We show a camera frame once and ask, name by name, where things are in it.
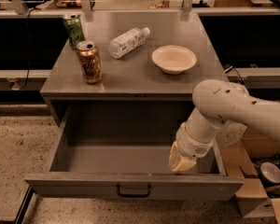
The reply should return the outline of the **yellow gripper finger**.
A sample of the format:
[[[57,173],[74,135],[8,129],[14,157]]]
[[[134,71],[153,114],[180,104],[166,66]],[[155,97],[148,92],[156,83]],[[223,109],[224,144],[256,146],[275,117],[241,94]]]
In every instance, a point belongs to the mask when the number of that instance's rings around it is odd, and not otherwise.
[[[193,168],[196,163],[196,158],[182,156],[177,149],[177,143],[173,142],[169,155],[169,168],[172,172],[186,172]]]

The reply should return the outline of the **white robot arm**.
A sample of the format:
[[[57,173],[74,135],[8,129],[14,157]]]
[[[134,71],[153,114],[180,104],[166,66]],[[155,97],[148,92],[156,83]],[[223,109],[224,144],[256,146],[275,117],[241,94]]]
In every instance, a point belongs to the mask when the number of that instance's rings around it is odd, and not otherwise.
[[[179,127],[171,147],[169,167],[173,172],[193,168],[232,121],[280,143],[280,103],[253,97],[244,86],[217,79],[200,82],[192,101],[195,108]]]

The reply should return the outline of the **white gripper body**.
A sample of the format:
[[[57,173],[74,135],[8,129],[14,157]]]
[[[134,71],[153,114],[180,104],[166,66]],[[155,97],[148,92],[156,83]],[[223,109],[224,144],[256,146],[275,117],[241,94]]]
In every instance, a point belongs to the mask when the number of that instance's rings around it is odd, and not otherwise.
[[[203,158],[213,146],[212,141],[205,144],[195,140],[187,132],[185,122],[177,130],[175,141],[178,152],[187,158]]]

